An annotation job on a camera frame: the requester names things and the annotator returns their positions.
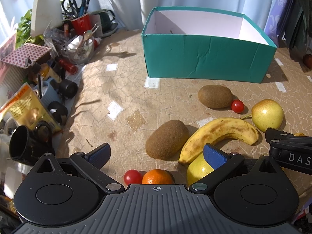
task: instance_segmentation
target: kiwi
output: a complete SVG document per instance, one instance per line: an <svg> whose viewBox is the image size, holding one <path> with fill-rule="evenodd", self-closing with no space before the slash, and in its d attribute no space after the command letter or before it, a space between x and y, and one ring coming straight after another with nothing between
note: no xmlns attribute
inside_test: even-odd
<svg viewBox="0 0 312 234"><path fill-rule="evenodd" d="M183 147L188 138L188 128L182 121L167 121L146 140L146 153L151 158L167 160Z"/></svg>
<svg viewBox="0 0 312 234"><path fill-rule="evenodd" d="M231 105L232 92L221 85L206 85L198 91L199 101L209 108L223 108Z"/></svg>

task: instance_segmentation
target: blue pen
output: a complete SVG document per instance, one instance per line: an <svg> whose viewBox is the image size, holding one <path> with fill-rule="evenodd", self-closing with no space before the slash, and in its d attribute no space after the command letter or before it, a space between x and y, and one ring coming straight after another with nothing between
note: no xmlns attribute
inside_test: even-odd
<svg viewBox="0 0 312 234"><path fill-rule="evenodd" d="M86 0L82 0L81 1L81 7L80 7L80 11L79 11L79 17L81 17L85 11L85 2Z"/></svg>

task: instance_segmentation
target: green box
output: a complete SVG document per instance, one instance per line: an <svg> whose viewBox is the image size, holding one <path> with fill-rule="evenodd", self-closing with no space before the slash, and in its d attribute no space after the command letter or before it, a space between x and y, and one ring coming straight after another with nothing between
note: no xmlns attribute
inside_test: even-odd
<svg viewBox="0 0 312 234"><path fill-rule="evenodd" d="M197 7L155 7L142 31L150 78L261 83L277 49L244 14Z"/></svg>

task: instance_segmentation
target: green plant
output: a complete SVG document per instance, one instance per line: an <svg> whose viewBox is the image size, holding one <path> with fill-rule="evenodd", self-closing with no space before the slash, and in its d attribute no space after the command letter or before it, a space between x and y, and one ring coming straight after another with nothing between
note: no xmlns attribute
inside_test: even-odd
<svg viewBox="0 0 312 234"><path fill-rule="evenodd" d="M21 22L18 23L18 29L16 33L16 48L20 47L24 43L40 44L43 41L42 35L38 35L34 38L30 36L31 20L32 9L28 10L25 16L21 17Z"/></svg>

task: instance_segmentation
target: red tomato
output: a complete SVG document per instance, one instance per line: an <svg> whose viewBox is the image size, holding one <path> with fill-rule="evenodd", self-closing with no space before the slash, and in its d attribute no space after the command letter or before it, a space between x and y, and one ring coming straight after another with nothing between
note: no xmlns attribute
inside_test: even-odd
<svg viewBox="0 0 312 234"><path fill-rule="evenodd" d="M241 113L242 111L244 111L244 103L238 99L233 100L231 104L231 109L235 111L235 113Z"/></svg>
<svg viewBox="0 0 312 234"><path fill-rule="evenodd" d="M142 184L143 176L136 170L128 170L124 174L124 183L126 185L129 184Z"/></svg>

